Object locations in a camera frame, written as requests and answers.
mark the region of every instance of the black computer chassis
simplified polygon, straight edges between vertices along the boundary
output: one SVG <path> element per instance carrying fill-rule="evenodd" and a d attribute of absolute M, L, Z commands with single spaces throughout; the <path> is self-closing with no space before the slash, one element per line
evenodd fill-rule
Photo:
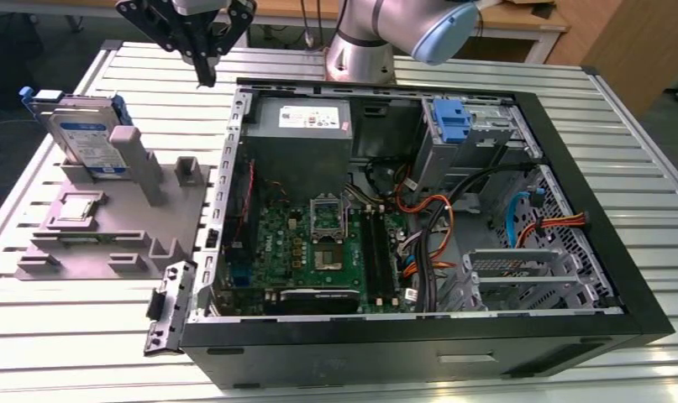
<path fill-rule="evenodd" d="M 350 86 L 375 93 L 390 88 L 412 93 L 448 91 L 512 97 L 572 209 L 589 213 L 590 225 L 584 232 L 617 291 L 614 302 L 625 314 L 566 317 L 500 314 L 489 318 L 450 319 L 446 316 L 424 320 L 330 322 L 278 322 L 258 317 L 239 323 L 189 322 L 181 347 L 221 387 L 548 376 L 609 350 L 643 346 L 675 332 L 536 94 L 325 81 L 241 79 L 239 83 L 253 86 L 251 91 L 271 96 L 287 96 L 294 87 L 314 85 L 314 94 L 321 94 L 322 88 Z M 490 357 L 498 352 L 509 360 L 488 371 L 481 369 L 481 362 L 450 359 L 473 354 Z M 448 371 L 426 364 L 441 357 L 449 358 L 438 368 L 446 368 L 441 367 L 446 363 L 454 365 Z M 259 375 L 265 371 L 287 374 L 270 376 L 271 381 Z"/>

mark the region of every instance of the robotic arm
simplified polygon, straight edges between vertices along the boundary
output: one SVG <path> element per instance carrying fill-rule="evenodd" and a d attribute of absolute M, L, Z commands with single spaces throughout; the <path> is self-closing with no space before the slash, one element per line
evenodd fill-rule
<path fill-rule="evenodd" d="M 223 7 L 230 23 L 215 32 L 213 22 Z M 115 8 L 165 50 L 179 51 L 194 65 L 199 84 L 214 86 L 214 67 L 254 21 L 255 0 L 120 0 Z"/>
<path fill-rule="evenodd" d="M 384 84 L 394 80 L 394 47 L 440 65 L 472 36 L 474 0 L 345 0 L 326 54 L 331 81 Z"/>
<path fill-rule="evenodd" d="M 444 63 L 472 34 L 480 16 L 476 1 L 345 0 L 326 54 L 327 79 L 393 81 L 394 46 L 429 65 Z M 214 32 L 222 7 L 230 24 Z M 255 0 L 120 0 L 116 10 L 165 50 L 179 51 L 199 84 L 214 86 L 214 67 L 249 29 Z"/>

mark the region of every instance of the gray floor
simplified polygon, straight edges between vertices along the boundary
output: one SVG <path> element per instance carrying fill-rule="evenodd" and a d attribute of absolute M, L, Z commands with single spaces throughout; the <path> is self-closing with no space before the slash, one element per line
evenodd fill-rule
<path fill-rule="evenodd" d="M 46 51 L 28 62 L 28 67 L 40 87 L 71 92 L 106 39 L 147 41 L 130 23 L 119 18 L 84 18 L 83 26 L 84 30 L 74 34 L 62 17 L 39 17 L 36 30 Z M 253 27 L 250 41 L 265 48 L 303 49 L 301 34 L 301 29 L 290 27 L 274 32 L 274 38 L 267 38 L 262 29 Z M 0 110 L 0 121 L 30 117 L 22 107 Z M 678 169 L 678 103 L 672 96 L 661 97 L 641 122 Z M 36 123 L 0 125 L 0 206 L 43 137 L 44 130 Z"/>

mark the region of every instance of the power supply label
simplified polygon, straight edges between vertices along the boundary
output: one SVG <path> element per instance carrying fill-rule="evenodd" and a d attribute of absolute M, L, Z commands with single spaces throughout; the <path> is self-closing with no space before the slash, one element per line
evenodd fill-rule
<path fill-rule="evenodd" d="M 98 177 L 116 177 L 127 170 L 119 151 L 110 144 L 102 123 L 60 123 L 66 141 L 87 169 Z"/>
<path fill-rule="evenodd" d="M 282 107 L 279 128 L 339 128 L 337 107 Z"/>

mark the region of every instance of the motherboard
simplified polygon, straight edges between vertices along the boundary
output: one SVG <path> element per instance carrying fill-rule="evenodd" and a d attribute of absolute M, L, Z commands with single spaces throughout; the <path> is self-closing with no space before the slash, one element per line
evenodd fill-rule
<path fill-rule="evenodd" d="M 333 300 L 337 309 L 337 301 L 354 300 L 358 313 L 408 309 L 397 297 L 398 271 L 389 252 L 405 236 L 402 214 L 322 202 L 262 209 L 254 262 L 231 266 L 235 314 L 270 314 L 287 290 L 298 299 Z"/>

